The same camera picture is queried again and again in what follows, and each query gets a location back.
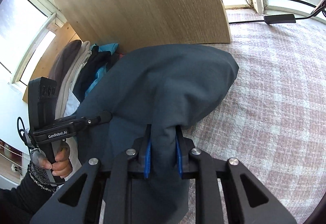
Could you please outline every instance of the metal bolt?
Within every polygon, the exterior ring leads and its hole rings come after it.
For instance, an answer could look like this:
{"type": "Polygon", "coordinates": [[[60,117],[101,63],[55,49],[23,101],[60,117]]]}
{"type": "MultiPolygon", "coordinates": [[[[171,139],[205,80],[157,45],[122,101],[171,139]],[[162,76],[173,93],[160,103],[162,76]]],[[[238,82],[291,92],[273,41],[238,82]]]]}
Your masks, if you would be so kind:
{"type": "Polygon", "coordinates": [[[193,149],[191,150],[191,153],[192,153],[193,155],[199,155],[199,154],[202,153],[202,150],[201,150],[201,149],[198,149],[198,148],[193,148],[193,149]]]}
{"type": "Polygon", "coordinates": [[[239,160],[237,158],[230,158],[229,159],[229,163],[231,165],[238,165],[239,164],[239,160]]]}
{"type": "Polygon", "coordinates": [[[128,155],[130,155],[130,156],[133,156],[133,155],[136,154],[136,150],[135,150],[135,149],[128,149],[128,150],[126,151],[126,154],[128,154],[128,155]]]}
{"type": "Polygon", "coordinates": [[[98,159],[96,159],[96,158],[89,159],[88,163],[89,163],[90,165],[95,165],[95,164],[98,163],[98,159]]]}

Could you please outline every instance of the power cord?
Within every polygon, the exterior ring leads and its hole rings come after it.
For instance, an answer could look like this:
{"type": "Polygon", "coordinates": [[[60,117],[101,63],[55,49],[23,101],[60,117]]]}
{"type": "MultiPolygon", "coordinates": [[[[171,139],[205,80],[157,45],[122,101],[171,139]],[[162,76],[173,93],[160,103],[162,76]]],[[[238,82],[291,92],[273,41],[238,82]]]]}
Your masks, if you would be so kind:
{"type": "MultiPolygon", "coordinates": [[[[28,137],[29,137],[29,139],[30,139],[32,145],[34,146],[34,148],[33,148],[33,147],[30,147],[30,146],[27,144],[27,139],[26,139],[25,136],[24,136],[26,130],[25,130],[24,122],[23,122],[23,120],[22,120],[21,117],[18,117],[18,118],[17,118],[17,131],[18,131],[19,137],[21,138],[21,140],[25,143],[25,145],[26,145],[27,148],[28,148],[29,156],[32,158],[31,150],[35,150],[35,149],[37,149],[38,146],[37,146],[37,144],[36,144],[36,141],[35,141],[34,137],[33,137],[32,135],[30,135],[29,133],[27,133],[27,134],[28,134],[28,137]],[[22,123],[22,129],[19,129],[19,121],[22,123]]],[[[64,183],[56,183],[56,182],[51,182],[51,181],[49,181],[48,179],[46,179],[45,177],[43,177],[43,175],[39,174],[39,172],[38,172],[38,171],[36,170],[36,168],[35,168],[35,164],[34,164],[32,161],[31,161],[31,164],[32,164],[33,169],[34,169],[35,173],[37,174],[37,176],[40,177],[40,178],[42,179],[42,181],[44,181],[44,182],[47,183],[48,185],[56,185],[56,186],[60,186],[60,185],[63,185],[63,184],[64,184],[64,183]]],[[[42,185],[42,186],[45,186],[45,187],[47,186],[47,185],[45,185],[45,184],[43,184],[43,183],[40,183],[40,181],[38,181],[38,182],[39,182],[39,184],[42,185]]]]}
{"type": "Polygon", "coordinates": [[[296,20],[309,19],[313,16],[318,15],[320,12],[326,17],[326,0],[323,1],[322,5],[311,15],[306,17],[295,17],[294,14],[285,14],[285,15],[266,15],[264,20],[249,20],[249,21],[236,21],[229,22],[229,24],[243,24],[243,23],[254,23],[254,22],[265,22],[266,24],[278,24],[278,23],[295,23],[296,20]]]}

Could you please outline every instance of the plaid blanket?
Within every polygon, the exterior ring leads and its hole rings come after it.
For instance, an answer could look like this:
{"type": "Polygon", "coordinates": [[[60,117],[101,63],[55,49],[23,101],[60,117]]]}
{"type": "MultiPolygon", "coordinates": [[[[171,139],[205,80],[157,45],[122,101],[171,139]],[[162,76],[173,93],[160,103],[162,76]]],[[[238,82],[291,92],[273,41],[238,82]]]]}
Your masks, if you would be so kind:
{"type": "MultiPolygon", "coordinates": [[[[261,19],[252,10],[227,13],[229,21],[261,19]]],[[[215,158],[239,158],[301,224],[326,192],[326,26],[300,20],[230,28],[231,44],[210,46],[233,55],[238,77],[184,136],[215,158]]],[[[195,223],[194,182],[181,223],[195,223]]]]}

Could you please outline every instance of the fingernail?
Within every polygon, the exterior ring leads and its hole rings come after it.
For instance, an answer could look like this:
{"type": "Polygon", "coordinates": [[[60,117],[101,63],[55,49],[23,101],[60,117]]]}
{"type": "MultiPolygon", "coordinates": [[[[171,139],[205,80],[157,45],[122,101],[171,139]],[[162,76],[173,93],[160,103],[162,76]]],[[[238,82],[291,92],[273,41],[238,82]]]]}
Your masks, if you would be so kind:
{"type": "Polygon", "coordinates": [[[52,164],[50,162],[46,162],[45,168],[50,170],[52,168],[52,164]]]}

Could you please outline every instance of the triangular cutout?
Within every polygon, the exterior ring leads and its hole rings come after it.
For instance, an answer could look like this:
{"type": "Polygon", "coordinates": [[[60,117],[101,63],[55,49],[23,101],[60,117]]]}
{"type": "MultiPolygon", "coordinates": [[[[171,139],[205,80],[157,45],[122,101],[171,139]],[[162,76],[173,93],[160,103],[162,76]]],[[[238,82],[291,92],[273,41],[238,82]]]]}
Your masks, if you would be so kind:
{"type": "Polygon", "coordinates": [[[241,174],[240,178],[250,207],[258,207],[268,202],[268,198],[265,194],[248,178],[247,175],[241,174]]]}
{"type": "Polygon", "coordinates": [[[63,196],[59,198],[59,202],[76,207],[78,205],[80,195],[82,194],[86,179],[87,174],[81,175],[81,177],[79,177],[79,179],[63,194],[63,196]]]}

